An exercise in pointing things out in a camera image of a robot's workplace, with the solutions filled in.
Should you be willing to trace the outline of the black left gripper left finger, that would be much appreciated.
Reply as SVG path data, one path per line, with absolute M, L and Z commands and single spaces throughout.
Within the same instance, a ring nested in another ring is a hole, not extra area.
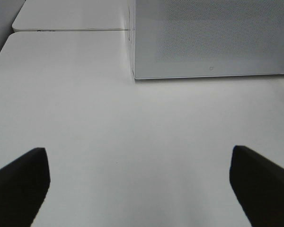
M 44 148 L 34 148 L 0 169 L 0 227 L 29 227 L 50 187 Z

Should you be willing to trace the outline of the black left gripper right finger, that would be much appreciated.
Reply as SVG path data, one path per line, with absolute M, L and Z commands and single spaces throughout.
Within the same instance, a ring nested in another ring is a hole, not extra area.
M 236 145 L 229 181 L 253 227 L 284 227 L 284 168 L 246 147 Z

